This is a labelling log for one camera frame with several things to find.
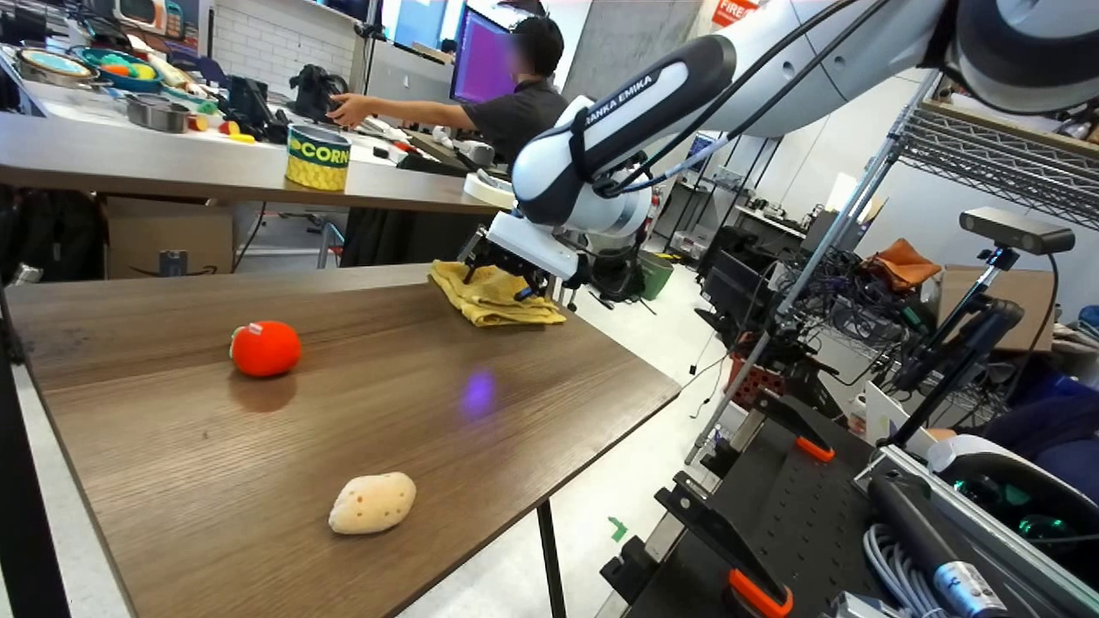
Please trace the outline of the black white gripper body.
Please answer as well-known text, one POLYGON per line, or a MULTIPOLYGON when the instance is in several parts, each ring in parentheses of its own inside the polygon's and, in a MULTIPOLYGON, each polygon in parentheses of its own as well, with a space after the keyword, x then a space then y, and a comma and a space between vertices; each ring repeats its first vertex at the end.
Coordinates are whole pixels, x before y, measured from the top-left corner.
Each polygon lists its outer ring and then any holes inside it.
POLYGON ((519 304, 546 296, 553 286, 566 291, 591 289, 601 304, 627 304, 642 296, 639 245, 591 248, 581 234, 561 234, 528 224, 519 213, 495 213, 459 248, 463 280, 495 264, 519 274, 519 304))

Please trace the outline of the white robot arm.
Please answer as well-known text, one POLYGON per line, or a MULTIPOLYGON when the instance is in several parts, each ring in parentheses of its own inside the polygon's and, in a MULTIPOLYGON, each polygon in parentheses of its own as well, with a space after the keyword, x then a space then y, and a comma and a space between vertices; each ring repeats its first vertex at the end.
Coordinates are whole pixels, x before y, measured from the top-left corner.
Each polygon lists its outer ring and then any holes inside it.
POLYGON ((650 170, 682 137, 784 137, 866 88, 934 68, 1018 116, 1099 99, 1099 0, 765 0, 581 99, 521 143, 511 206, 459 250, 521 296, 595 280, 595 248, 642 229, 650 170))

